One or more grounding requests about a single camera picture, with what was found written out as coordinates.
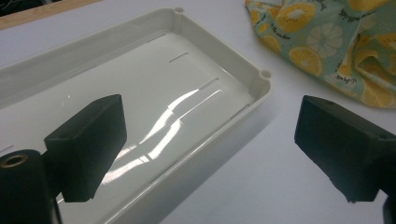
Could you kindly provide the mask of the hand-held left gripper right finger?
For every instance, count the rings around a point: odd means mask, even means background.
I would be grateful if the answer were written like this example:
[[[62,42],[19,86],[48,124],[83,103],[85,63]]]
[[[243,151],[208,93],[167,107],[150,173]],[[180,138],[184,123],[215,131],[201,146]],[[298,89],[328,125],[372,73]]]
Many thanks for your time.
[[[396,135],[342,106],[304,96],[294,140],[350,202],[396,199]]]

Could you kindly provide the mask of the white plastic tray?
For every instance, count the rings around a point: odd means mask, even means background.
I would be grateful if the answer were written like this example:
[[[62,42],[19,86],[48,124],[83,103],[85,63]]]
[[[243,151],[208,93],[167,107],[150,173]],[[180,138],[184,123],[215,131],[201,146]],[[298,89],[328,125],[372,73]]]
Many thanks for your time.
[[[249,138],[271,75],[180,8],[160,8],[0,67],[0,155],[43,150],[88,103],[120,94],[127,140],[64,224],[157,224]]]

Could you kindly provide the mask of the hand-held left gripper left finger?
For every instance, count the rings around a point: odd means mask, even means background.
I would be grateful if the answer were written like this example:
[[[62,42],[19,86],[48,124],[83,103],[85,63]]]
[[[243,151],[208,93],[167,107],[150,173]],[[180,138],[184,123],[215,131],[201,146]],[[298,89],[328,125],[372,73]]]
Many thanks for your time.
[[[50,192],[67,203],[92,199],[127,140],[122,98],[97,99],[45,137]]]

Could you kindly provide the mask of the citrus print cloth bag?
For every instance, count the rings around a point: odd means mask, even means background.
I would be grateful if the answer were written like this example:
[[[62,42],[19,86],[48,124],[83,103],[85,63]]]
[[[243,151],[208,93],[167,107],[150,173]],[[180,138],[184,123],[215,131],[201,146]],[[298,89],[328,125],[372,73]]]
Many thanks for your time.
[[[245,0],[260,41],[365,105],[396,108],[396,0]]]

